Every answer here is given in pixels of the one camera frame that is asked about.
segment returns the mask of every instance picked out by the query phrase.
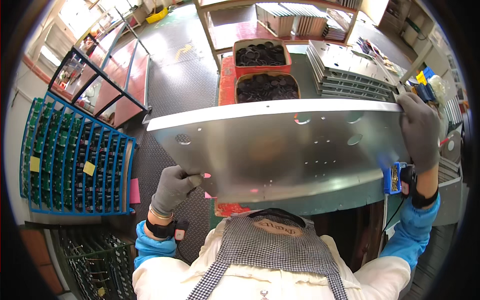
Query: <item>blue sleeve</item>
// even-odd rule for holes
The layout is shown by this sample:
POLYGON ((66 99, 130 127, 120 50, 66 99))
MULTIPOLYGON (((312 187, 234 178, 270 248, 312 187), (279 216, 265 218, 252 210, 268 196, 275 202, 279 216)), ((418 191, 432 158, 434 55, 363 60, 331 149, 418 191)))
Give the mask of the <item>blue sleeve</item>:
POLYGON ((440 207, 440 194, 429 209, 415 208, 410 197, 406 199, 406 202, 400 213, 400 222, 395 225, 395 233, 385 245, 380 257, 403 258, 413 269, 430 240, 432 223, 437 217, 440 207))
POLYGON ((138 250, 138 257, 133 261, 135 269, 150 258, 161 256, 173 257, 175 255, 175 249, 177 248, 173 237, 163 241, 149 238, 145 235, 144 224, 145 220, 137 224, 135 248, 138 250))

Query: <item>gray work glove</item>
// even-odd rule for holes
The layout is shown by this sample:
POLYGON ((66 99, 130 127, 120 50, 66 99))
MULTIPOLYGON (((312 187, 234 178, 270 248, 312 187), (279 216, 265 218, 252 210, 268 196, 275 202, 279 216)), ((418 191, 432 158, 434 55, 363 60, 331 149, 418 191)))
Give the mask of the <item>gray work glove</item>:
POLYGON ((180 166, 163 169, 156 193, 152 196, 153 210, 164 216, 171 215, 173 209, 185 201, 203 180, 202 175, 188 176, 180 166))
POLYGON ((416 173, 423 173, 438 164, 440 120, 437 112, 414 93, 401 94, 397 103, 405 111, 400 117, 405 147, 413 159, 416 173))

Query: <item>checkered apron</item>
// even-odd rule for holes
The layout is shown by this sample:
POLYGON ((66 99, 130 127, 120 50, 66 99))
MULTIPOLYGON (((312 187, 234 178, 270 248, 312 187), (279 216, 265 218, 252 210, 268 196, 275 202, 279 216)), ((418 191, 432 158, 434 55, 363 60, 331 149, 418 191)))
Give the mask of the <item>checkered apron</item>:
POLYGON ((291 217, 282 217, 280 214, 248 217, 258 211, 232 214, 226 219, 215 262, 210 265, 187 300, 206 300, 230 264, 325 275, 335 299, 347 300, 338 266, 328 246, 315 234, 313 222, 301 218, 305 228, 301 228, 300 236, 274 234, 253 223, 266 218, 288 226, 300 226, 291 217))

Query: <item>diamond plate floor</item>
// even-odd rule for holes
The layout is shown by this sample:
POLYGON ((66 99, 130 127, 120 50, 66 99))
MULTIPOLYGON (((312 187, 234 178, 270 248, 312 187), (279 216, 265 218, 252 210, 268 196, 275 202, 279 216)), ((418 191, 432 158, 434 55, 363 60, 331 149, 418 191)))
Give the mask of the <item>diamond plate floor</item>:
MULTIPOLYGON (((157 23, 144 24, 136 32, 152 59, 148 74, 152 118, 216 105, 216 64, 193 4, 175 9, 157 23)), ((137 117, 124 127, 125 133, 135 137, 140 145, 133 157, 132 178, 138 178, 141 203, 131 205, 134 215, 107 218, 133 239, 137 223, 147 216, 162 170, 175 165, 141 122, 137 117)), ((187 261, 198 257, 210 230, 209 206, 210 200, 205 199, 204 191, 199 188, 175 210, 177 219, 190 221, 187 235, 179 245, 187 261)))

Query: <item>white shirt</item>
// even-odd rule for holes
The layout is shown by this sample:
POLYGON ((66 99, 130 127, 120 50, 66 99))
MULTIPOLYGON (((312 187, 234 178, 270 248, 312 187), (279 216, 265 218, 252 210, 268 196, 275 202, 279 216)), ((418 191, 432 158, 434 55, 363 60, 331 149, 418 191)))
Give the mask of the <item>white shirt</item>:
MULTIPOLYGON (((211 230, 199 257, 188 266, 171 257, 155 257, 144 261, 133 273, 133 288, 138 300, 185 300, 195 285, 215 261, 220 249, 225 221, 211 230)), ((377 258, 355 273, 338 254, 333 238, 320 237, 330 249, 338 265, 349 300, 398 299, 410 280, 410 266, 396 256, 377 258)), ((267 290, 268 300, 334 299, 327 278, 312 273, 287 272, 232 264, 213 290, 209 299, 262 299, 267 290)))

